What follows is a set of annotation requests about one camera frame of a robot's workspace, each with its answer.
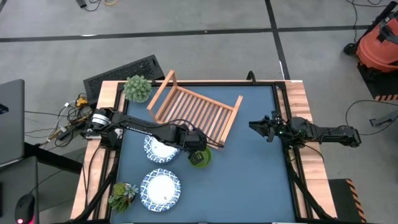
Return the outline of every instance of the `orange vacuum cleaner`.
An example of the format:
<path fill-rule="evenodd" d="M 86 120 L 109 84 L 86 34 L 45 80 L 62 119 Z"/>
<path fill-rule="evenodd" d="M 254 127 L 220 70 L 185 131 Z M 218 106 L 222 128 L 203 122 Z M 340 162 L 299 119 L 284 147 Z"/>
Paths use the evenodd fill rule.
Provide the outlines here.
<path fill-rule="evenodd" d="M 390 2 L 356 44 L 344 47 L 344 53 L 358 57 L 358 70 L 365 81 L 398 75 L 398 11 L 392 11 L 396 6 L 395 1 Z"/>

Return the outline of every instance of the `potted succulent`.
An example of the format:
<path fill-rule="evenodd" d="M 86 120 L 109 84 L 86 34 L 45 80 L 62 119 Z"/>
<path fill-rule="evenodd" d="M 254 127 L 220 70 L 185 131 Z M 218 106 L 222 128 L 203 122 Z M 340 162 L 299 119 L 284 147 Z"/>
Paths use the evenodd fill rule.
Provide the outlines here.
<path fill-rule="evenodd" d="M 124 84 L 126 99 L 137 103 L 147 101 L 151 92 L 152 86 L 144 76 L 134 75 L 131 78 L 127 78 L 127 82 Z"/>
<path fill-rule="evenodd" d="M 117 212 L 124 212 L 130 207 L 138 193 L 136 185 L 129 183 L 117 183 L 113 186 L 112 195 L 109 197 L 109 205 Z"/>

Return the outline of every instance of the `green cup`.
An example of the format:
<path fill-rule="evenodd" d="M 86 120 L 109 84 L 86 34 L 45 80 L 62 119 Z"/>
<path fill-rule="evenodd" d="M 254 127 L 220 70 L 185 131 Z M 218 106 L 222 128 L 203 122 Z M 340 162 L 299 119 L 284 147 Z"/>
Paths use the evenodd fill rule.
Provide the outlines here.
<path fill-rule="evenodd" d="M 207 146 L 206 150 L 204 152 L 196 152 L 196 154 L 197 153 L 202 153 L 203 158 L 205 158 L 205 159 L 196 165 L 193 165 L 191 160 L 189 160 L 189 163 L 191 163 L 191 165 L 193 165 L 196 168 L 205 168 L 211 161 L 211 152 L 210 152 L 209 147 Z"/>

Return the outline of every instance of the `computer mouse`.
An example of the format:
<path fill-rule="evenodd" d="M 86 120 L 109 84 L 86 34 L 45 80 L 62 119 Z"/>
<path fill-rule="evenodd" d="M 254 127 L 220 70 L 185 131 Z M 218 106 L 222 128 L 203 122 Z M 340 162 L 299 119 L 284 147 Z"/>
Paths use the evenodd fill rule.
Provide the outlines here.
<path fill-rule="evenodd" d="M 28 224 L 32 221 L 35 211 L 35 197 L 31 194 L 22 196 L 15 207 L 15 221 L 18 224 Z"/>

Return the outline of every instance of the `yellow cable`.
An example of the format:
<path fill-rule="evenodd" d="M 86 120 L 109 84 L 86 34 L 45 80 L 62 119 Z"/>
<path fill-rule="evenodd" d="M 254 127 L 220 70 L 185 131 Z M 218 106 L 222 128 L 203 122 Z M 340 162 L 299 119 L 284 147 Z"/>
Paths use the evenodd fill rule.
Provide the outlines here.
<path fill-rule="evenodd" d="M 112 3 L 106 3 L 106 0 L 104 0 L 104 4 L 108 5 L 108 6 L 112 6 L 113 4 L 115 4 L 118 0 L 114 0 L 114 2 Z"/>

